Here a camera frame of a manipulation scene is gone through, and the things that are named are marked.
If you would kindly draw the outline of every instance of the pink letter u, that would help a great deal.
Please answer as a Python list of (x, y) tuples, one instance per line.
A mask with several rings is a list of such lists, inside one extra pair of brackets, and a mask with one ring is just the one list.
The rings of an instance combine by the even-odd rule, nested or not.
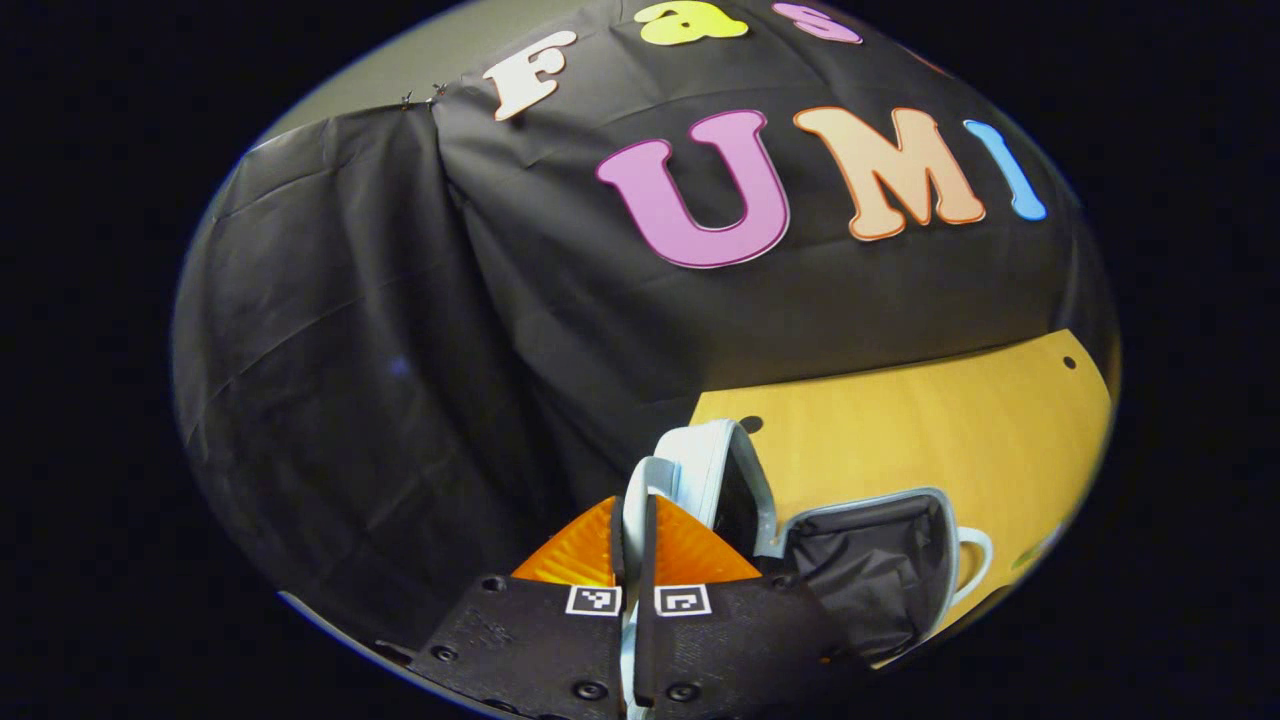
[(769, 154), (760, 142), (768, 120), (756, 110), (733, 110), (689, 128), (695, 142), (714, 145), (742, 196), (742, 218), (723, 228), (704, 228), (689, 214), (667, 172), (671, 143), (648, 140), (609, 155), (595, 177), (616, 187), (640, 234), (660, 258), (685, 268), (745, 263), (782, 240), (791, 209)]

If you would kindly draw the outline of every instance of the orange soft finger pad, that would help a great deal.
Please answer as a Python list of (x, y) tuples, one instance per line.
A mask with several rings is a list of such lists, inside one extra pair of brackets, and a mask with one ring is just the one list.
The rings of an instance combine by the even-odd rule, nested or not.
[(654, 584), (692, 585), (759, 578), (760, 573), (710, 528), (657, 496), (658, 547)]
[(613, 502), (609, 497), (556, 533), (511, 574), (522, 580), (561, 585), (609, 588), (613, 577), (611, 538)]

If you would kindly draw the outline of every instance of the yellow letter a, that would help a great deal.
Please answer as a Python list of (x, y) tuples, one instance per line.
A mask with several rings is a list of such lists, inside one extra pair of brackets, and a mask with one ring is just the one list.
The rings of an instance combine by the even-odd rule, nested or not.
[(681, 45), (703, 37), (739, 37), (746, 35), (746, 23), (735, 20), (710, 3), (676, 0), (658, 3), (636, 13), (640, 37), (654, 45)]

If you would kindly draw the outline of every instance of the white cup handle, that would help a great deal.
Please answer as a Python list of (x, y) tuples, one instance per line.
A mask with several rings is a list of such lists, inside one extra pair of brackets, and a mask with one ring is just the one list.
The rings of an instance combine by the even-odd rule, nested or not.
[(992, 559), (996, 556), (996, 547), (991, 543), (991, 537), (977, 528), (956, 528), (956, 537), (961, 543), (977, 544), (982, 548), (982, 566), (978, 568), (978, 573), (972, 580), (951, 596), (951, 607), (955, 607), (982, 583), (983, 578), (987, 577), (987, 570), (991, 570)]

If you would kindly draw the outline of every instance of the screw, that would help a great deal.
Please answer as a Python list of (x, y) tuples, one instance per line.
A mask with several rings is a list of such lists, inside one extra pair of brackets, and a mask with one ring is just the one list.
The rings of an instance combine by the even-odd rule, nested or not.
[(596, 701), (609, 694), (600, 683), (584, 682), (573, 685), (573, 694), (586, 701)]
[(486, 701), (484, 701), (484, 703), (488, 705), (489, 707), (497, 707), (498, 710), (502, 710), (503, 712), (511, 712), (512, 715), (516, 714), (516, 708), (513, 706), (507, 705), (506, 702), (502, 702), (500, 700), (486, 700)]
[(454, 660), (458, 659), (457, 651), (454, 651), (452, 647), (444, 647), (443, 644), (433, 647), (431, 656), (439, 660), (440, 662), (453, 662)]
[(690, 702), (698, 700), (698, 685), (690, 685), (689, 683), (676, 683), (667, 688), (667, 697), (676, 702)]

